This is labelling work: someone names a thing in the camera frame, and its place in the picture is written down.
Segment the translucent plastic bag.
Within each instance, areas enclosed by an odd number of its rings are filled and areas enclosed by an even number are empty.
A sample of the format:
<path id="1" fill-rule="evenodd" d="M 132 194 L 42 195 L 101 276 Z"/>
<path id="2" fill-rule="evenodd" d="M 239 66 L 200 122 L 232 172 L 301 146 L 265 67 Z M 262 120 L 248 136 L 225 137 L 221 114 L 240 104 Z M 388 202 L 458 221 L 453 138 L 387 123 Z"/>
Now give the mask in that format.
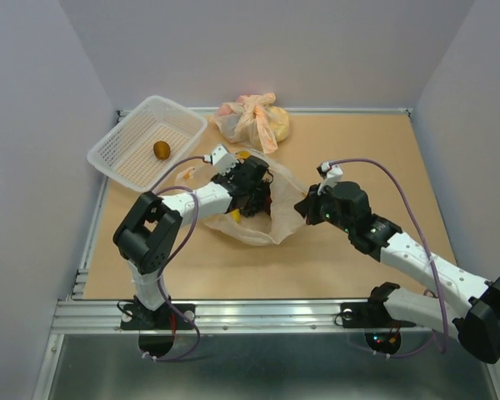
<path id="1" fill-rule="evenodd" d="M 250 148 L 236 152 L 243 160 L 249 156 L 261 158 L 269 165 L 266 179 L 270 182 L 267 208 L 253 216 L 242 214 L 215 215 L 204 218 L 203 224 L 252 246 L 278 245 L 305 225 L 305 219 L 293 206 L 303 200 L 308 188 L 302 185 L 289 169 L 267 155 Z"/>

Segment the yellow corn cob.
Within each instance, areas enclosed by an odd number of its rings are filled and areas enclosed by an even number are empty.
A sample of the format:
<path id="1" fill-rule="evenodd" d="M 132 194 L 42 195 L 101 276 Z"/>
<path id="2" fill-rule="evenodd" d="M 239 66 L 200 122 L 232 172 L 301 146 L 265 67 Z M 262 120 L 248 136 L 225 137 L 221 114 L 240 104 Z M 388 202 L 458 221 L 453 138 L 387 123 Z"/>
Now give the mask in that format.
<path id="1" fill-rule="evenodd" d="M 230 215 L 232 217 L 232 219 L 235 221 L 235 223 L 240 223 L 241 220 L 242 220 L 242 216 L 241 216 L 241 213 L 238 209 L 236 210 L 233 210 L 232 212 L 230 212 Z"/>

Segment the brown kiwi fruit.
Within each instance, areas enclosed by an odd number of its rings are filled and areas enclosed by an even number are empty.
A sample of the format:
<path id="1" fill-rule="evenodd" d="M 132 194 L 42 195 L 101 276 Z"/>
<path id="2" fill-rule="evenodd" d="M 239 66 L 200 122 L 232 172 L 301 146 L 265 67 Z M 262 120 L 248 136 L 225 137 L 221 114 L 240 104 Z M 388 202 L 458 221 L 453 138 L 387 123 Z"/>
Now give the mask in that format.
<path id="1" fill-rule="evenodd" d="M 167 160 L 171 157 L 171 147 L 167 142 L 157 141 L 152 146 L 153 154 L 158 160 Z"/>

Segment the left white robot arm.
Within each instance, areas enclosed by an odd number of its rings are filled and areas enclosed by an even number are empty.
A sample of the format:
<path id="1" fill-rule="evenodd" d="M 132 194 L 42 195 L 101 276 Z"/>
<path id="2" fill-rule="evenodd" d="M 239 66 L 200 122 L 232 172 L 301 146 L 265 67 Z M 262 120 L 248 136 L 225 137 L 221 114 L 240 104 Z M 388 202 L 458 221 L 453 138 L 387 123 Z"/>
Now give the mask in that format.
<path id="1" fill-rule="evenodd" d="M 141 194 L 113 234 L 113 243 L 128 261 L 142 307 L 140 318 L 150 328 L 168 321 L 168 290 L 163 269 L 172 260 L 181 228 L 195 228 L 204 218 L 247 206 L 265 183 L 269 165 L 259 157 L 237 160 L 198 189 L 178 187 L 178 194 Z"/>

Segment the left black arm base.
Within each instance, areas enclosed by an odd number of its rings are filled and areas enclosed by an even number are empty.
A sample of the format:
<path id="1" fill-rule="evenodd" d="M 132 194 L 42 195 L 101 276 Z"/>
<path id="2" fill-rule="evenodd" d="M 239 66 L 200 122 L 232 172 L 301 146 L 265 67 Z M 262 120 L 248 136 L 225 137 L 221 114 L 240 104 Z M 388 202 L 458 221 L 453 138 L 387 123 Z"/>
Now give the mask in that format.
<path id="1" fill-rule="evenodd" d="M 117 302 L 121 313 L 120 328 L 124 331 L 190 331 L 189 322 L 176 314 L 167 304 L 157 311 L 143 306 L 136 298 Z"/>

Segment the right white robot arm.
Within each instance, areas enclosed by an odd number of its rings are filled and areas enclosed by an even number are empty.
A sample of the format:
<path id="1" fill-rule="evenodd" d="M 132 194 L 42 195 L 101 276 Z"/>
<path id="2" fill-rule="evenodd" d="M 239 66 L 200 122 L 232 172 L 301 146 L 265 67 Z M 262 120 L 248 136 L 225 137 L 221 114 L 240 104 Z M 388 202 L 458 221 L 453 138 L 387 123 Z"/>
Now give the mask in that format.
<path id="1" fill-rule="evenodd" d="M 372 290 L 367 315 L 385 325 L 402 320 L 446 333 L 477 360 L 500 359 L 500 277 L 490 281 L 429 253 L 397 224 L 374 213 L 355 182 L 312 185 L 294 206 L 308 225 L 330 223 L 360 253 L 421 283 L 433 296 L 386 282 Z"/>

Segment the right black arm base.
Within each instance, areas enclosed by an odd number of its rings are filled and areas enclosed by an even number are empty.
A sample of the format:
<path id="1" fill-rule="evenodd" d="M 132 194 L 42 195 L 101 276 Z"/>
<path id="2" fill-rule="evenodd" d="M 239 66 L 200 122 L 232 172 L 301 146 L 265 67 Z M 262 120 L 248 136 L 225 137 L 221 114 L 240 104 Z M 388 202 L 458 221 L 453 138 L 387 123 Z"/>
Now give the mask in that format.
<path id="1" fill-rule="evenodd" d="M 333 323 L 346 329 L 394 328 L 398 323 L 405 328 L 416 327 L 413 322 L 393 319 L 384 307 L 384 302 L 388 300 L 389 295 L 399 288 L 400 286 L 396 283 L 385 282 L 375 287 L 364 301 L 342 302 Z"/>

